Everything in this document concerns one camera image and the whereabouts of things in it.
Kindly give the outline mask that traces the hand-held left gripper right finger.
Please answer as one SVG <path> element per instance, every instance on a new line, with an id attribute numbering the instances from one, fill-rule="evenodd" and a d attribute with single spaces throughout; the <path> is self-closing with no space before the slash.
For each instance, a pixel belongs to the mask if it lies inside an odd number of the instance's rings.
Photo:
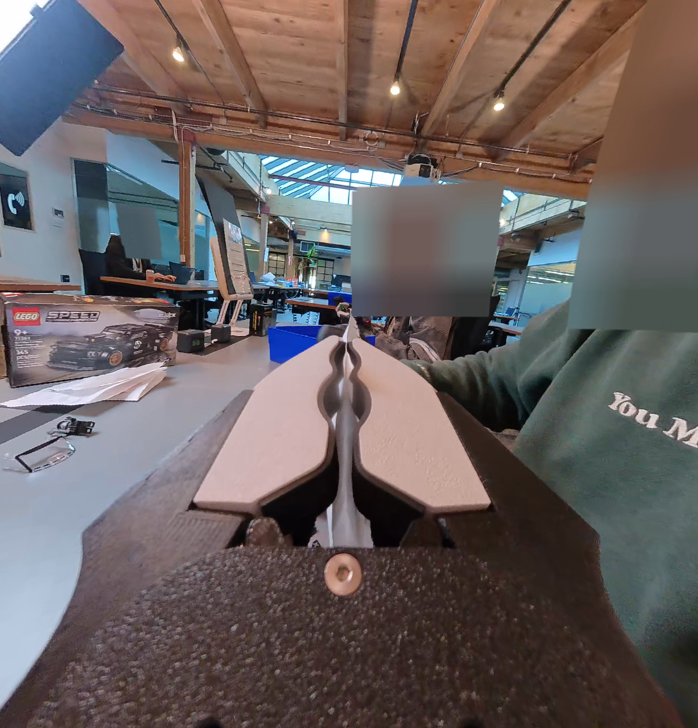
<path id="1" fill-rule="evenodd" d="M 435 388 L 361 339 L 347 356 L 353 501 L 370 533 L 405 535 L 417 520 L 488 511 L 490 496 Z"/>

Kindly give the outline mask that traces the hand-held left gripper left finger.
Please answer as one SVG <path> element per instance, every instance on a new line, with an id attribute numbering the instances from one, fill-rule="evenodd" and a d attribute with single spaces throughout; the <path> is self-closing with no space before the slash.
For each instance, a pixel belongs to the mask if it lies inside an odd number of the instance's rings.
<path id="1" fill-rule="evenodd" d="M 344 353 L 341 339 L 323 339 L 256 385 L 193 497 L 197 509 L 313 535 L 338 491 L 332 418 Z"/>

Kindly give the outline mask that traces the printed white paper bag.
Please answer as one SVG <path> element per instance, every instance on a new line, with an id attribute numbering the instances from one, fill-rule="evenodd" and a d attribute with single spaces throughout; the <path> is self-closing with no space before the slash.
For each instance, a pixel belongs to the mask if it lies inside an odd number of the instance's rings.
<path id="1" fill-rule="evenodd" d="M 359 326 L 352 314 L 344 316 L 344 328 L 340 336 L 343 349 L 338 359 L 339 381 L 336 385 L 335 444 L 338 464 L 337 493 L 326 511 L 328 546 L 333 548 L 372 548 L 370 522 L 359 512 L 354 501 L 354 435 L 358 418 L 354 411 L 354 391 L 350 376 L 354 368 L 350 342 L 359 339 Z"/>

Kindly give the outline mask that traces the blue plastic bin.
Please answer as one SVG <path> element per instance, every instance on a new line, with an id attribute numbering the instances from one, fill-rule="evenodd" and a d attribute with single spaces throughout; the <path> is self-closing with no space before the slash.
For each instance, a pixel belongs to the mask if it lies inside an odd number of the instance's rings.
<path id="1" fill-rule="evenodd" d="M 320 332 L 330 329 L 329 334 L 342 338 L 344 328 L 326 325 L 281 325 L 268 328 L 270 361 L 283 364 L 317 344 Z"/>

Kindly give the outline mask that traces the small black lego assembly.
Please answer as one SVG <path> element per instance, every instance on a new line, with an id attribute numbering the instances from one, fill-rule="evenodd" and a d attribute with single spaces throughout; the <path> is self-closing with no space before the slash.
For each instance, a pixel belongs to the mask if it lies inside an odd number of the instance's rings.
<path id="1" fill-rule="evenodd" d="M 65 416 L 56 422 L 48 434 L 52 438 L 85 438 L 93 434 L 95 427 L 95 421 Z"/>

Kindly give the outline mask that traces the lego set box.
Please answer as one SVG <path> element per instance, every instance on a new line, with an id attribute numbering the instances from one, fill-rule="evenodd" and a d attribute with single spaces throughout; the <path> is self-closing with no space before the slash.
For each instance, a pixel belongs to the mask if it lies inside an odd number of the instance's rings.
<path id="1" fill-rule="evenodd" d="M 1 299 L 11 387 L 176 359 L 180 308 L 161 298 L 20 293 Z"/>

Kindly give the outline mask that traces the clear lego windshield piece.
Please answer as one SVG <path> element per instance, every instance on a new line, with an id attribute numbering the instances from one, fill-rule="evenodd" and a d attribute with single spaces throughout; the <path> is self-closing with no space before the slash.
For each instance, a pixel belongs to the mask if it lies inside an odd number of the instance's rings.
<path id="1" fill-rule="evenodd" d="M 2 459 L 2 469 L 33 475 L 63 463 L 74 453 L 74 445 L 68 438 L 56 436 L 20 453 L 5 454 Z"/>

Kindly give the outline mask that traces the white booklet stand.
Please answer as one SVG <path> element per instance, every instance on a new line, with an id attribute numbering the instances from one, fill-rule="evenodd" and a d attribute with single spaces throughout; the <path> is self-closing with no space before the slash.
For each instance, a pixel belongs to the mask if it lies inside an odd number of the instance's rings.
<path id="1" fill-rule="evenodd" d="M 219 294 L 222 304 L 213 327 L 213 338 L 222 341 L 230 329 L 232 337 L 243 338 L 250 334 L 250 323 L 239 325 L 238 316 L 243 304 L 253 299 L 253 286 L 245 254 L 244 236 L 241 227 L 223 219 L 216 223 L 216 235 L 210 239 Z"/>

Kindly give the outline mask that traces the crumpled white paper bag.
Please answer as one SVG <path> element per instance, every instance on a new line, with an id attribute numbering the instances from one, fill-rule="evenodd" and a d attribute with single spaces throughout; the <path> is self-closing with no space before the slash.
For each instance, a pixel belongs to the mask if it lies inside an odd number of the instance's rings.
<path id="1" fill-rule="evenodd" d="M 60 406 L 77 408 L 100 402 L 138 402 L 159 385 L 168 372 L 164 363 L 120 369 L 97 377 L 65 381 L 0 404 L 3 408 Z"/>

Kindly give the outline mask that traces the black board panel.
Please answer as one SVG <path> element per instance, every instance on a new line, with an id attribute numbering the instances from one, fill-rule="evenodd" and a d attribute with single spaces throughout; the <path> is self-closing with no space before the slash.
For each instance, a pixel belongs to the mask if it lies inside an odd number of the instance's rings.
<path id="1" fill-rule="evenodd" d="M 48 2 L 0 52 L 0 144 L 22 156 L 124 52 L 79 2 Z"/>

